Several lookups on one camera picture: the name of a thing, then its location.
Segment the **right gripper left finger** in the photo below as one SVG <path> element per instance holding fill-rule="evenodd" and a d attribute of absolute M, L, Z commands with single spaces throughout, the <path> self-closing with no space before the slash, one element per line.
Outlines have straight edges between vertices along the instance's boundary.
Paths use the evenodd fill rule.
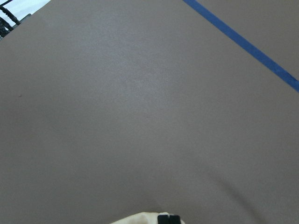
<path fill-rule="evenodd" d="M 157 222 L 158 222 L 158 224 L 169 224 L 169 216 L 168 215 L 158 215 Z"/>

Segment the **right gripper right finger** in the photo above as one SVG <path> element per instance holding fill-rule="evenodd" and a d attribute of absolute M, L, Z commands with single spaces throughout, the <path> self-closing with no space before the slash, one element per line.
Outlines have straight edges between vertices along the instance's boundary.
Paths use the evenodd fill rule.
<path fill-rule="evenodd" d="M 180 224 L 180 216 L 169 215 L 169 224 Z"/>

